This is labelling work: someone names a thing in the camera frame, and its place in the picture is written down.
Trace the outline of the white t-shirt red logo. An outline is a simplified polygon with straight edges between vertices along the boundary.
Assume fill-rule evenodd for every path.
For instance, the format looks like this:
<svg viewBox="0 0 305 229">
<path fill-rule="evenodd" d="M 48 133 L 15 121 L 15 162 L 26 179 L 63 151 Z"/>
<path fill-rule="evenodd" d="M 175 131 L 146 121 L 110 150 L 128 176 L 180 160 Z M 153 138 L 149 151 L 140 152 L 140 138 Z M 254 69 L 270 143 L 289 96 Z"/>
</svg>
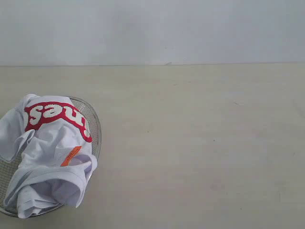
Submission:
<svg viewBox="0 0 305 229">
<path fill-rule="evenodd" d="M 0 119 L 0 209 L 21 219 L 78 207 L 97 167 L 85 115 L 66 96 L 24 96 Z"/>
</svg>

